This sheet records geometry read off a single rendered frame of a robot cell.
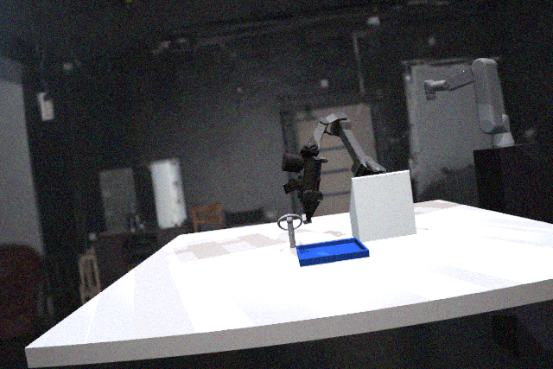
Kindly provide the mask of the blue tray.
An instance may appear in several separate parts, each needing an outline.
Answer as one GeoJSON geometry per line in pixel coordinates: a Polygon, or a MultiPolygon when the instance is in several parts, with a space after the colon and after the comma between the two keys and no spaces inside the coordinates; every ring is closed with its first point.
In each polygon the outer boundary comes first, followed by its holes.
{"type": "Polygon", "coordinates": [[[370,257],[369,249],[356,237],[297,245],[300,267],[370,257]]]}

